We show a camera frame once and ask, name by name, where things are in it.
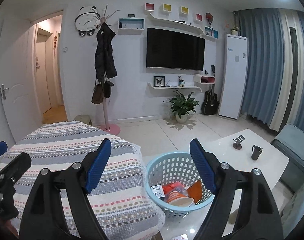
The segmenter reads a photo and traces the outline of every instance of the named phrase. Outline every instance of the television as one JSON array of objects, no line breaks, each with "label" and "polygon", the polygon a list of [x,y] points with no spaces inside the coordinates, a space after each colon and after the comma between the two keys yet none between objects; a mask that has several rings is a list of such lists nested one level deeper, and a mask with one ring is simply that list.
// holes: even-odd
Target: television
[{"label": "television", "polygon": [[203,71],[204,39],[168,30],[147,29],[146,67]]}]

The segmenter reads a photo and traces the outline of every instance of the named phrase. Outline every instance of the guitar headstock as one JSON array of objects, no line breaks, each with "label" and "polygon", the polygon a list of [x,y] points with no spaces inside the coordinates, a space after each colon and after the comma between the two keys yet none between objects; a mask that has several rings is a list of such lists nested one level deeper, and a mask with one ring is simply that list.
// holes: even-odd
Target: guitar headstock
[{"label": "guitar headstock", "polygon": [[211,71],[212,71],[213,75],[215,75],[215,66],[214,65],[211,65]]}]

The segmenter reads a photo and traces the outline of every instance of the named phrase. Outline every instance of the door handle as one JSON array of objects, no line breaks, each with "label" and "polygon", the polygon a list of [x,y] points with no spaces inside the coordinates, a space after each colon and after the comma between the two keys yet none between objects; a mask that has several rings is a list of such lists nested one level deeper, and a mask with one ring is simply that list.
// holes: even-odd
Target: door handle
[{"label": "door handle", "polygon": [[10,90],[10,89],[9,88],[4,88],[4,84],[2,84],[2,95],[3,95],[4,100],[6,100],[6,94],[5,94],[6,90]]}]

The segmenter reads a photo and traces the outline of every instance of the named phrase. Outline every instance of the coat rack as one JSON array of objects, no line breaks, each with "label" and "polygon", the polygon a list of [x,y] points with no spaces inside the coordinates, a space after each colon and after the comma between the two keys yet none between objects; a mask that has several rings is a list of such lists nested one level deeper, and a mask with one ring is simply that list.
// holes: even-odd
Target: coat rack
[{"label": "coat rack", "polygon": [[[106,5],[105,7],[105,11],[104,11],[104,15],[103,17],[101,17],[97,12],[95,12],[94,9],[92,9],[95,13],[95,18],[97,18],[99,20],[99,24],[96,25],[96,28],[98,29],[103,23],[106,23],[106,20],[108,18],[110,18],[114,13],[116,13],[117,11],[120,10],[116,10],[115,12],[113,12],[111,15],[108,15],[107,17],[105,17],[106,11],[107,11],[107,7],[108,5]],[[118,135],[121,132],[121,129],[119,128],[119,126],[117,124],[110,124],[109,122],[109,118],[108,118],[108,114],[107,114],[107,105],[106,105],[106,99],[104,97],[104,93],[103,93],[103,113],[104,113],[104,120],[105,120],[105,125],[100,125],[99,128],[103,131],[106,131],[108,133],[114,134],[114,135]]]}]

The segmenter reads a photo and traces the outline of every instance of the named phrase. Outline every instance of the clock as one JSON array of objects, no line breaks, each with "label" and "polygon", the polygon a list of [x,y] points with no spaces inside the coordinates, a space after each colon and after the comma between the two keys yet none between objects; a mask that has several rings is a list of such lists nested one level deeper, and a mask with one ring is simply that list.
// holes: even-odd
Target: clock
[{"label": "clock", "polygon": [[97,13],[95,6],[85,6],[79,10],[79,15],[75,19],[75,26],[79,31],[79,36],[83,37],[87,33],[88,36],[92,36],[98,26],[96,21]]}]

